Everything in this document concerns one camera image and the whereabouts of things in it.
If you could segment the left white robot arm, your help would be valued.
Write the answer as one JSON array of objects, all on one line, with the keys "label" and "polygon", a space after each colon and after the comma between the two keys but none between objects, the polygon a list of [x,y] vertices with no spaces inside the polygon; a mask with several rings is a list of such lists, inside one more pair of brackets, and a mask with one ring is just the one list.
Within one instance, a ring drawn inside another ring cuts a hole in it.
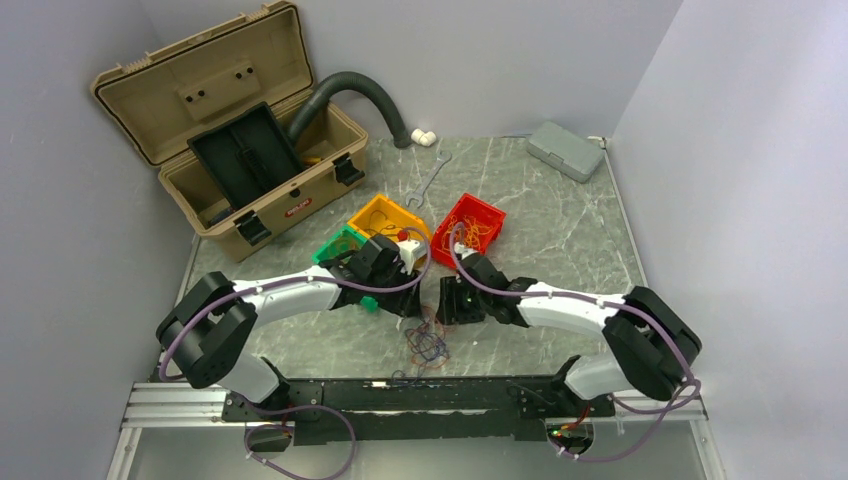
[{"label": "left white robot arm", "polygon": [[156,329],[164,350],[161,381],[184,379],[195,389],[218,385],[246,400],[261,419],[279,417],[291,386],[269,360],[246,352],[251,333],[299,314],[357,305],[365,297],[391,314],[419,315],[431,249],[413,229],[407,235],[399,242],[375,235],[358,249],[270,279],[204,275]]}]

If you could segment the red plastic bin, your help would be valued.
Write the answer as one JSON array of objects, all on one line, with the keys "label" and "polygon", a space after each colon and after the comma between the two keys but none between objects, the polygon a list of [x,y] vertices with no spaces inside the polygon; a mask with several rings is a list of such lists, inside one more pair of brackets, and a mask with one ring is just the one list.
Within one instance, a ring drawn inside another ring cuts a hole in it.
[{"label": "red plastic bin", "polygon": [[461,242],[485,254],[489,245],[499,236],[506,217],[507,213],[503,210],[464,193],[433,234],[433,260],[449,268],[454,267],[450,257],[449,234],[458,222],[465,227]]}]

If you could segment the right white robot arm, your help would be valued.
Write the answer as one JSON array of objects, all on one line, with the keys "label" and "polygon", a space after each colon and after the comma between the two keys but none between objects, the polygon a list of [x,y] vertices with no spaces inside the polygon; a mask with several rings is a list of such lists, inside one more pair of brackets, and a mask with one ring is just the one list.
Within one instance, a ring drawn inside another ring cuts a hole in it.
[{"label": "right white robot arm", "polygon": [[454,260],[474,311],[505,325],[561,329],[605,343],[605,352],[577,356],[561,367],[550,391],[560,413],[574,415],[590,400],[626,390],[657,401],[686,388],[699,391],[692,364],[702,341],[653,290],[589,294],[529,277],[508,279],[474,250]]}]

